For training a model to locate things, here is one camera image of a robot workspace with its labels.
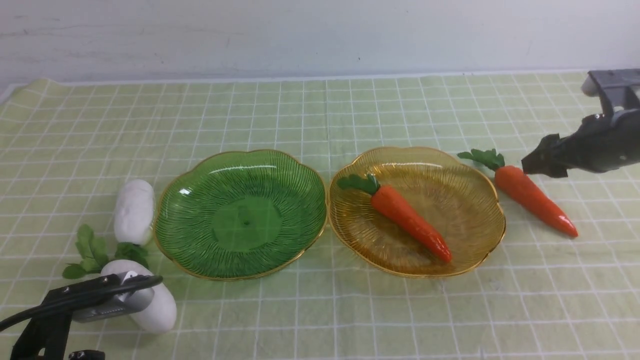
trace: amber glass plate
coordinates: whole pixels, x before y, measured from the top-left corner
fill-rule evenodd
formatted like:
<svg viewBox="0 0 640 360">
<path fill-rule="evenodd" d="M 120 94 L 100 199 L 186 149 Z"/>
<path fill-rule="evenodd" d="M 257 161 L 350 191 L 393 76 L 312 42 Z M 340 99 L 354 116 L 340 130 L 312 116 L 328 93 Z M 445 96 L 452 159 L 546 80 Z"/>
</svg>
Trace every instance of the amber glass plate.
<svg viewBox="0 0 640 360">
<path fill-rule="evenodd" d="M 342 190 L 337 180 L 374 175 L 393 186 L 444 237 L 445 264 L 371 207 L 371 196 Z M 329 189 L 331 227 L 343 243 L 378 268 L 406 277 L 447 277 L 480 265 L 504 237 L 506 221 L 491 181 L 445 152 L 381 147 L 340 170 Z"/>
</svg>

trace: white wall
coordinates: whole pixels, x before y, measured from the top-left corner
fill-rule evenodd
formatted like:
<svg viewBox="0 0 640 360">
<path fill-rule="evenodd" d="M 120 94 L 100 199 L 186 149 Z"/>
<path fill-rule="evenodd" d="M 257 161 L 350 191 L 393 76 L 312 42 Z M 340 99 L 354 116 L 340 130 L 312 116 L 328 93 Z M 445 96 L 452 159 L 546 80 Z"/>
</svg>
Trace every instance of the white wall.
<svg viewBox="0 0 640 360">
<path fill-rule="evenodd" d="M 639 0 L 1 0 L 0 85 L 640 66 Z"/>
</svg>

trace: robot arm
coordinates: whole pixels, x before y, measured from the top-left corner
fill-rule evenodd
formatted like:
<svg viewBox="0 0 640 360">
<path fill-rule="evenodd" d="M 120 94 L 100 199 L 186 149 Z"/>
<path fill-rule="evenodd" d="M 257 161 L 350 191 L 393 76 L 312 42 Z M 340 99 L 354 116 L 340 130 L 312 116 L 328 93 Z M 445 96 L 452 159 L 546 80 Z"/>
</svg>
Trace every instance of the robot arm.
<svg viewBox="0 0 640 360">
<path fill-rule="evenodd" d="M 154 297 L 161 276 L 112 274 L 53 289 L 39 306 L 0 321 L 0 332 L 29 320 L 13 346 L 11 360 L 104 360 L 100 351 L 65 355 L 71 321 L 90 322 L 142 311 Z"/>
<path fill-rule="evenodd" d="M 582 85 L 599 96 L 602 113 L 582 119 L 573 134 L 547 135 L 522 159 L 526 174 L 567 177 L 577 168 L 594 173 L 640 162 L 640 69 L 591 71 Z"/>
</svg>

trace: gold plate rim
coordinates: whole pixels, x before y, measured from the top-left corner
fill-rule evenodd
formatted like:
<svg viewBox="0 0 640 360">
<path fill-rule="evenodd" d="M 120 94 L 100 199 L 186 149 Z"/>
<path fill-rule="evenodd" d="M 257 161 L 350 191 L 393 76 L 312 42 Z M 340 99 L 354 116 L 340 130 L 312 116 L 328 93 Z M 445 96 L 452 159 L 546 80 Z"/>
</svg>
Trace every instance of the gold plate rim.
<svg viewBox="0 0 640 360">
<path fill-rule="evenodd" d="M 335 225 L 333 223 L 332 220 L 332 213 L 334 212 L 333 210 L 333 206 L 331 204 L 331 200 L 330 200 L 330 194 L 329 192 L 331 191 L 331 187 L 333 186 L 334 182 L 336 182 L 337 180 L 337 175 L 339 173 L 341 173 L 343 170 L 346 170 L 350 167 L 352 167 L 353 165 L 356 165 L 365 155 L 372 153 L 372 152 L 376 152 L 376 151 L 380 151 L 380 150 L 424 150 L 424 151 L 433 151 L 433 152 L 437 152 L 440 154 L 443 154 L 445 156 L 447 156 L 448 158 L 454 160 L 456 163 L 460 164 L 463 167 L 467 167 L 471 170 L 473 170 L 474 172 L 478 173 L 490 186 L 490 188 L 493 191 L 493 196 L 495 198 L 495 205 L 497 206 L 498 210 L 500 211 L 500 215 L 502 218 L 502 233 L 499 236 L 498 241 L 496 241 L 496 244 L 494 247 L 492 247 L 485 255 L 482 259 L 480 259 L 476 264 L 464 269 L 464 270 L 460 270 L 457 272 L 451 272 L 448 274 L 440 274 L 440 275 L 433 275 L 433 274 L 407 274 L 404 272 L 398 272 L 395 270 L 391 270 L 389 268 L 385 268 L 384 266 L 381 266 L 373 261 L 371 261 L 370 259 L 368 259 L 367 257 L 363 256 L 359 251 L 356 251 L 343 237 L 340 236 L 340 234 L 335 230 Z M 456 276 L 456 275 L 461 275 L 461 274 L 465 274 L 467 272 L 470 272 L 472 270 L 475 270 L 477 267 L 479 267 L 480 265 L 482 265 L 482 263 L 484 263 L 486 261 L 486 259 L 489 257 L 489 255 L 498 247 L 498 245 L 500 245 L 500 243 L 502 242 L 502 240 L 504 239 L 504 236 L 506 234 L 507 231 L 507 222 L 506 222 L 506 217 L 504 216 L 504 210 L 502 208 L 502 206 L 500 205 L 499 202 L 499 198 L 498 198 L 498 191 L 496 190 L 495 186 L 493 185 L 493 182 L 489 179 L 489 177 L 487 177 L 484 173 L 482 173 L 480 170 L 474 168 L 474 167 L 470 167 L 467 164 L 461 163 L 460 161 L 458 161 L 457 158 L 455 158 L 453 155 L 444 152 L 440 149 L 436 149 L 433 147 L 427 147 L 427 146 L 411 146 L 411 147 L 397 147 L 397 146 L 380 146 L 380 147 L 375 147 L 372 149 L 369 149 L 363 153 L 361 153 L 360 155 L 358 155 L 351 163 L 343 166 L 340 170 L 336 171 L 335 174 L 332 176 L 331 181 L 329 183 L 329 189 L 328 189 L 328 193 L 327 193 L 327 197 L 328 197 L 328 211 L 327 211 L 327 215 L 328 215 L 328 222 L 329 225 L 331 227 L 332 232 L 336 235 L 336 237 L 338 237 L 338 239 L 340 240 L 340 242 L 342 242 L 347 248 L 351 249 L 351 251 L 353 251 L 356 255 L 358 255 L 358 257 L 360 257 L 361 259 L 365 260 L 368 264 L 372 265 L 373 267 L 382 270 L 388 274 L 392 274 L 392 275 L 396 275 L 396 276 L 400 276 L 400 277 L 405 277 L 405 278 L 410 278 L 410 279 L 441 279 L 441 278 L 445 278 L 445 277 L 452 277 L 452 276 Z"/>
<path fill-rule="evenodd" d="M 318 179 L 320 179 L 320 182 L 322 182 L 323 188 L 324 188 L 324 207 L 326 209 L 325 214 L 324 214 L 324 222 L 322 227 L 320 228 L 320 231 L 318 232 L 318 234 L 316 235 L 316 237 L 309 243 L 308 246 L 306 246 L 304 249 L 300 250 L 296 256 L 294 256 L 291 260 L 288 260 L 285 263 L 282 263 L 281 265 L 279 265 L 278 267 L 275 267 L 271 270 L 256 274 L 256 275 L 251 275 L 251 276 L 242 276 L 242 277 L 209 277 L 209 276 L 204 276 L 204 275 L 200 275 L 200 274 L 196 274 L 186 268 L 184 268 L 184 266 L 182 266 L 180 263 L 178 263 L 172 256 L 170 256 L 169 254 L 167 254 L 165 252 L 165 250 L 163 249 L 162 246 L 160 246 L 160 242 L 157 238 L 157 234 L 156 234 L 156 229 L 157 229 L 157 222 L 159 220 L 159 216 L 160 216 L 160 205 L 162 203 L 162 199 L 164 198 L 164 195 L 166 193 L 166 191 L 174 184 L 174 182 L 178 181 L 180 178 L 194 172 L 200 165 L 202 165 L 203 163 L 205 163 L 206 161 L 209 161 L 213 158 L 215 158 L 216 156 L 220 156 L 223 154 L 250 154 L 252 152 L 264 152 L 264 151 L 269 151 L 269 152 L 279 152 L 280 154 L 283 154 L 285 156 L 290 157 L 291 159 L 293 159 L 295 162 L 298 163 L 298 165 L 305 167 L 311 171 L 314 172 L 314 174 L 318 177 Z M 171 180 L 163 189 L 162 193 L 160 194 L 160 196 L 158 197 L 158 202 L 155 206 L 155 210 L 156 213 L 154 214 L 154 221 L 153 221 L 153 229 L 152 229 L 152 234 L 153 234 L 153 238 L 154 238 L 154 243 L 156 244 L 156 247 L 160 250 L 160 252 L 167 258 L 169 259 L 175 266 L 177 266 L 181 271 L 183 271 L 186 274 L 189 274 L 191 276 L 200 278 L 200 279 L 205 279 L 205 280 L 212 280 L 212 281 L 238 281 L 238 280 L 252 280 L 252 279 L 258 279 L 260 277 L 264 277 L 267 275 L 271 275 L 275 272 L 278 272 L 280 270 L 282 270 L 283 268 L 289 266 L 290 264 L 292 264 L 294 261 L 298 260 L 300 258 L 300 256 L 302 256 L 302 254 L 304 254 L 311 246 L 313 246 L 313 244 L 316 243 L 316 241 L 322 236 L 322 234 L 324 233 L 324 230 L 326 228 L 326 225 L 329 221 L 329 188 L 326 184 L 326 182 L 324 181 L 324 179 L 322 178 L 322 176 L 320 175 L 320 173 L 306 165 L 303 164 L 302 162 L 300 162 L 300 160 L 296 159 L 294 156 L 284 152 L 284 151 L 280 151 L 280 150 L 276 150 L 276 149 L 255 149 L 255 150 L 250 150 L 250 151 L 223 151 L 223 152 L 219 152 L 217 154 L 213 154 L 212 156 L 209 156 L 208 158 L 205 158 L 201 161 L 199 161 L 194 167 L 192 167 L 190 170 L 187 170 L 186 172 L 183 172 L 182 174 L 176 176 L 173 180 Z"/>
</svg>

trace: orange carrot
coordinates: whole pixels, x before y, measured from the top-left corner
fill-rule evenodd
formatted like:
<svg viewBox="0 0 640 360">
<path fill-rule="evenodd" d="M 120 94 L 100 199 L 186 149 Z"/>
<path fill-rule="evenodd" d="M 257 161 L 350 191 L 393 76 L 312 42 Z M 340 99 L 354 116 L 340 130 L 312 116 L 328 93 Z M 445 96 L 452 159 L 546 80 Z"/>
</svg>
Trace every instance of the orange carrot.
<svg viewBox="0 0 640 360">
<path fill-rule="evenodd" d="M 545 224 L 572 238 L 578 237 L 578 230 L 564 211 L 549 199 L 520 168 L 505 166 L 504 157 L 502 154 L 497 154 L 495 149 L 487 151 L 472 149 L 471 152 L 459 153 L 458 157 L 473 160 L 495 171 L 495 185 L 498 189 Z"/>
<path fill-rule="evenodd" d="M 427 223 L 409 203 L 389 185 L 381 186 L 373 175 L 363 179 L 357 175 L 338 180 L 342 189 L 356 188 L 371 195 L 371 206 L 420 241 L 445 263 L 451 262 L 451 251 L 442 235 Z"/>
</svg>

